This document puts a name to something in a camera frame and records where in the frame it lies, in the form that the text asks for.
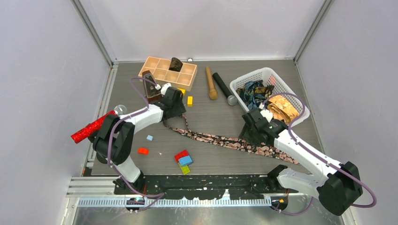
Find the black pink floral tie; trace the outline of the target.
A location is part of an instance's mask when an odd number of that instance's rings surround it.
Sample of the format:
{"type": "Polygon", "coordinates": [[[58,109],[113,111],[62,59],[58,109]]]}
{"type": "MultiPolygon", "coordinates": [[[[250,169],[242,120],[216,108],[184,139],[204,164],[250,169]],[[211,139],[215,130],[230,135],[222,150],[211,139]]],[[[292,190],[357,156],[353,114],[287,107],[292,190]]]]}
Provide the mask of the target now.
{"type": "Polygon", "coordinates": [[[299,162],[293,157],[291,157],[289,154],[275,147],[272,147],[271,145],[265,142],[260,144],[251,144],[247,140],[241,138],[225,137],[220,135],[195,132],[189,129],[188,120],[185,115],[181,115],[180,118],[184,120],[185,128],[171,127],[166,121],[163,122],[163,125],[182,136],[188,137],[196,141],[216,146],[221,146],[233,150],[252,153],[260,156],[271,157],[296,165],[299,164],[299,162]]]}

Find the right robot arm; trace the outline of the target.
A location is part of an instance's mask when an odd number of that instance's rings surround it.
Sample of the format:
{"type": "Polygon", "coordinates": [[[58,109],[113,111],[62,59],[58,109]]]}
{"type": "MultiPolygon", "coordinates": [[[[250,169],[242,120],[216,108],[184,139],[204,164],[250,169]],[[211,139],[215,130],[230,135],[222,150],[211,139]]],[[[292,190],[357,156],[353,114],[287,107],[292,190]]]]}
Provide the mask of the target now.
{"type": "Polygon", "coordinates": [[[278,165],[267,174],[268,187],[273,192],[281,192],[284,188],[297,190],[319,200],[336,216],[341,216],[362,195],[361,185],[347,176],[360,178],[359,170],[352,162],[342,164],[324,155],[265,110],[252,109],[242,118],[245,124],[241,138],[250,144],[269,144],[309,171],[305,174],[278,165]]]}

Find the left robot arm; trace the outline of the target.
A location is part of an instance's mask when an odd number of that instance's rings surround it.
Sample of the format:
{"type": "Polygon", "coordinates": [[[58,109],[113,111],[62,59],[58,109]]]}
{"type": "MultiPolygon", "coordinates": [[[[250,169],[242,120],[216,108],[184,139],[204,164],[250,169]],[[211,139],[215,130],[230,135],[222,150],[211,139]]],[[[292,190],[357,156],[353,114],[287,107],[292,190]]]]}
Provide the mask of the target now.
{"type": "Polygon", "coordinates": [[[141,110],[124,116],[108,115],[100,129],[88,139],[97,155],[113,163],[126,180],[126,188],[139,194],[144,188],[143,172],[134,164],[130,152],[134,135],[156,123],[177,117],[186,112],[183,94],[174,87],[163,87],[158,101],[153,101],[141,110]]]}

